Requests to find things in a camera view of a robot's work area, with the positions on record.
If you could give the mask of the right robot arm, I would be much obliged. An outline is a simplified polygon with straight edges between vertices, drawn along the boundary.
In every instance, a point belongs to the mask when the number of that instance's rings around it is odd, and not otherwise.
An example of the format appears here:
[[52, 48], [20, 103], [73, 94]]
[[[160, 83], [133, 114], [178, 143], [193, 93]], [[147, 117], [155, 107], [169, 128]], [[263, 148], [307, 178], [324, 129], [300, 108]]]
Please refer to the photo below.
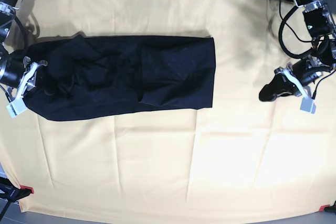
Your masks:
[[[37, 62], [28, 56], [28, 36], [17, 17], [23, 0], [1, 0], [1, 89], [9, 102], [22, 99], [36, 87], [37, 70], [48, 66], [45, 59]], [[18, 26], [24, 41], [23, 50], [10, 54], [4, 46], [12, 23]]]

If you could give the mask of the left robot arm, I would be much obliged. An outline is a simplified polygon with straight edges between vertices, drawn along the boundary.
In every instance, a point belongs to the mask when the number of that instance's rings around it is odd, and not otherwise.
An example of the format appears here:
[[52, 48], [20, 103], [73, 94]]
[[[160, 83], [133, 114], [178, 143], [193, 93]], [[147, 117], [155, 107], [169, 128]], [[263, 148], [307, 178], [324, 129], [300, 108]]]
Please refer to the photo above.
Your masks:
[[[309, 91], [309, 85], [319, 85], [323, 73], [335, 73], [335, 22], [325, 0], [293, 0], [293, 8], [282, 17], [278, 30], [278, 40], [283, 52], [295, 64], [287, 64], [274, 70], [275, 76], [259, 93], [261, 102], [273, 102], [279, 97], [294, 95], [315, 99], [316, 92]], [[304, 23], [311, 37], [310, 49], [294, 54], [284, 43], [284, 28], [289, 18], [303, 8]]]

